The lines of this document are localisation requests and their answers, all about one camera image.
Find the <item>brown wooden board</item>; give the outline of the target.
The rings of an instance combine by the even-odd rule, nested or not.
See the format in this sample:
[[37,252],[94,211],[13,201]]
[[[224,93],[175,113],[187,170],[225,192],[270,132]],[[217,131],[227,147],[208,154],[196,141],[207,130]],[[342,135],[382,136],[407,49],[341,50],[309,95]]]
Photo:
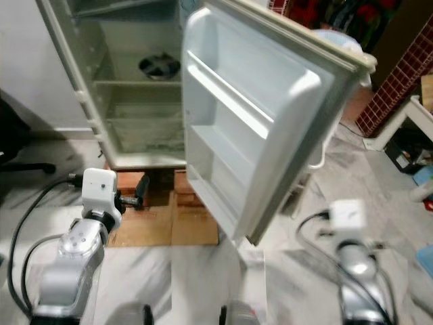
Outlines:
[[215,246],[219,242],[219,226],[205,208],[161,205],[127,211],[108,247]]

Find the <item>white open fridge body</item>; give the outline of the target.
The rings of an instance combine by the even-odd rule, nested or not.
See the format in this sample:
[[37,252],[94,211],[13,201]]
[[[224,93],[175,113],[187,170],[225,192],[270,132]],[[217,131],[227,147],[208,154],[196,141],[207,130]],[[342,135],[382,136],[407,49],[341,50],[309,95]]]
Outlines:
[[180,0],[35,0],[74,96],[106,156],[120,170],[182,167],[185,149],[172,154],[124,154],[104,121],[117,104],[175,104],[180,87],[99,87],[96,80],[153,81],[138,65],[167,53],[180,61]]

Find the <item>white low frame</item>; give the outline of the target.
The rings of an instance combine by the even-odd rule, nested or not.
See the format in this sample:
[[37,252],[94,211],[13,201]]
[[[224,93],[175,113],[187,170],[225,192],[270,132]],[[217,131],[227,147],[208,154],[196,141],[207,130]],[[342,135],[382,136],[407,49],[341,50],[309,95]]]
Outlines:
[[366,150],[384,151],[386,144],[393,138],[396,130],[402,127],[403,122],[411,121],[421,132],[433,142],[433,112],[427,111],[421,104],[419,95],[412,95],[406,100],[402,108],[399,108],[390,120],[378,131],[375,138],[365,138]]

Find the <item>clear crisper drawer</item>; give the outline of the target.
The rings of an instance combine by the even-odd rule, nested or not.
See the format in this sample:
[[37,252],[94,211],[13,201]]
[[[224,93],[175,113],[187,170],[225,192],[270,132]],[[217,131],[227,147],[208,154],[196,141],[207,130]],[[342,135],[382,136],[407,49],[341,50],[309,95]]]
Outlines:
[[185,149],[183,115],[175,104],[117,104],[106,112],[108,134],[124,154],[172,154]]

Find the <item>glass fridge shelf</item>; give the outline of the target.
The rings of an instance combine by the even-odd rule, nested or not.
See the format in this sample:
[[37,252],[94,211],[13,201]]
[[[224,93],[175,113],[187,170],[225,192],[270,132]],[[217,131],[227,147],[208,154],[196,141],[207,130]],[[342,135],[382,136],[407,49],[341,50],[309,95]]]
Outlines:
[[128,80],[96,80],[99,87],[180,87],[180,81],[128,81]]

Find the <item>grey right robot leg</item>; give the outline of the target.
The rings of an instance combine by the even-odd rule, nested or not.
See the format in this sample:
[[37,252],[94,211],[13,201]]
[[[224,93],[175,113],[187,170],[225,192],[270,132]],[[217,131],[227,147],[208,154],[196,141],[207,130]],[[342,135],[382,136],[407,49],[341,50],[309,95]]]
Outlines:
[[225,305],[219,316],[219,325],[262,325],[254,310],[245,305]]

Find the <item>black box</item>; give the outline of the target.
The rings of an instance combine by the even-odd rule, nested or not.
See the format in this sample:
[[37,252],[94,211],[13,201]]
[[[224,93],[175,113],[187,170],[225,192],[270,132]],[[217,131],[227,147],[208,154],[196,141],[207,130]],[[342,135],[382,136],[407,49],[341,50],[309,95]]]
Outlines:
[[414,174],[433,165],[433,140],[418,128],[398,128],[384,151],[401,173]]

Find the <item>red brick low wall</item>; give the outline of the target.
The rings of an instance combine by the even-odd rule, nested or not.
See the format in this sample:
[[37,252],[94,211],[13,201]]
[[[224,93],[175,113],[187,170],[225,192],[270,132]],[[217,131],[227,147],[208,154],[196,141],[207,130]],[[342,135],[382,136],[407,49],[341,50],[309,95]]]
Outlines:
[[433,25],[427,26],[413,40],[396,68],[374,92],[371,101],[357,118],[356,125],[362,136],[370,138],[374,135],[409,95],[414,84],[430,69],[433,69]]

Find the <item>grey left robot leg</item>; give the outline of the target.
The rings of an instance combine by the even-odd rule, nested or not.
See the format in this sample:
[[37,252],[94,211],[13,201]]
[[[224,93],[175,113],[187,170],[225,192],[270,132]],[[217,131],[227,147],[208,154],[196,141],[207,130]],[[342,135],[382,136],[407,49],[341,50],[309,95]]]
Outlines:
[[104,325],[154,325],[155,317],[148,304],[127,303],[118,306]]

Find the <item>white fridge door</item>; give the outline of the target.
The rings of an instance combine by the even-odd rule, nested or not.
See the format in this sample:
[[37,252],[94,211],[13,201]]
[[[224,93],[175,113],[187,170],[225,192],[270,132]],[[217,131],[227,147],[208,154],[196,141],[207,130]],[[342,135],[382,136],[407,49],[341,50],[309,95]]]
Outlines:
[[376,59],[251,0],[203,0],[181,50],[189,184],[231,240],[258,244]]

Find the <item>grey robot leg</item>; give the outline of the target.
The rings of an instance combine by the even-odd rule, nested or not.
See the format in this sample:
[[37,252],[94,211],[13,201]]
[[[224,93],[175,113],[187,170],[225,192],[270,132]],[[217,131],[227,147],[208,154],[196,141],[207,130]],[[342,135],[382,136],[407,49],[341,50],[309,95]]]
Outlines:
[[262,325],[254,310],[245,305],[225,305],[219,316],[219,325]]
[[104,325],[154,325],[155,317],[148,304],[127,303],[118,306]]

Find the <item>black office chair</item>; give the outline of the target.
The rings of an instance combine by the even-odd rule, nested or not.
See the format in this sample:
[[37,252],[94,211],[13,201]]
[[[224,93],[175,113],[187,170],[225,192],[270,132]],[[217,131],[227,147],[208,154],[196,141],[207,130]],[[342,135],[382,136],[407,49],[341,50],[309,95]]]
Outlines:
[[0,97],[0,125],[1,140],[0,148],[0,172],[4,171],[35,171],[40,170],[46,174],[56,172],[54,164],[46,162],[34,162],[24,164],[13,164],[12,161],[18,157],[19,152],[27,146],[32,137],[31,128],[16,114],[15,110]]

